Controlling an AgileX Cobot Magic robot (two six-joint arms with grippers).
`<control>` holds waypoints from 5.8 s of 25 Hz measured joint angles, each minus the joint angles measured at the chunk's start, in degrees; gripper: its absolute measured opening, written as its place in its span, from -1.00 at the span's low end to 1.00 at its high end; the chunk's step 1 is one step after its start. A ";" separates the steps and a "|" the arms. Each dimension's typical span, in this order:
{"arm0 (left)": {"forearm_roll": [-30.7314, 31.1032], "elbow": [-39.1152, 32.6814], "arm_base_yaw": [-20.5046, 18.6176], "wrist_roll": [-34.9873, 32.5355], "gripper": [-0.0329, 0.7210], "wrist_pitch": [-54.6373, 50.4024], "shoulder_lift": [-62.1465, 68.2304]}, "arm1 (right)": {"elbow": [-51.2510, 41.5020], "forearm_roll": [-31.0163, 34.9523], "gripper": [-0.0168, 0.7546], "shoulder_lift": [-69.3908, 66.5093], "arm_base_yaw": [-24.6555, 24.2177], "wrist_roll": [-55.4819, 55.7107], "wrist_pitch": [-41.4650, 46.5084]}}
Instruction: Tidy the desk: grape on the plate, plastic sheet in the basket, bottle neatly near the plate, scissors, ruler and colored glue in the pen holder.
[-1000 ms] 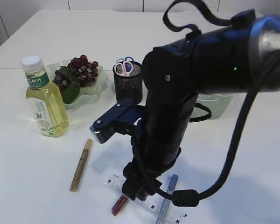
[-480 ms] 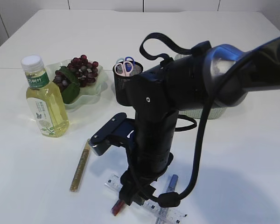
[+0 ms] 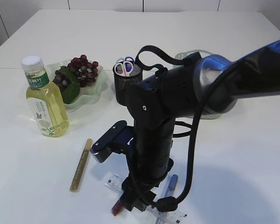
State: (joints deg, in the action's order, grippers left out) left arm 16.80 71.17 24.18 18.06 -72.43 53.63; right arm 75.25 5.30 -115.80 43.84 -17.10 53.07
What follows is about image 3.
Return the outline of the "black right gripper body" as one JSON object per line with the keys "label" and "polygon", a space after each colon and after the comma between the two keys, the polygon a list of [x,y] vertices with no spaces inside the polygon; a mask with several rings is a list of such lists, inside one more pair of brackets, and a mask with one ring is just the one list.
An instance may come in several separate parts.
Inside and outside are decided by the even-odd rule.
{"label": "black right gripper body", "polygon": [[137,208],[145,211],[147,206],[158,211],[174,211],[174,198],[167,196],[154,201],[156,194],[151,191],[165,179],[174,162],[167,158],[164,161],[139,161],[127,158],[129,175],[122,184],[121,205],[131,211]]}

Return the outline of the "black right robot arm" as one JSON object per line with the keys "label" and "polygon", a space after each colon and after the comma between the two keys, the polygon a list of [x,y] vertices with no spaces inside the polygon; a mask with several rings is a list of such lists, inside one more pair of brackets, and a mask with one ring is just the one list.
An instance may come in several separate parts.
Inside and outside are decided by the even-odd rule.
{"label": "black right robot arm", "polygon": [[152,45],[140,51],[152,52],[175,68],[155,64],[153,76],[126,91],[126,106],[134,119],[134,154],[127,163],[138,196],[145,196],[142,184],[153,188],[167,175],[176,118],[193,117],[182,193],[156,202],[145,200],[160,212],[174,211],[191,188],[201,116],[226,113],[241,98],[280,95],[280,40],[234,62],[214,54],[201,57],[198,52],[174,59]]}

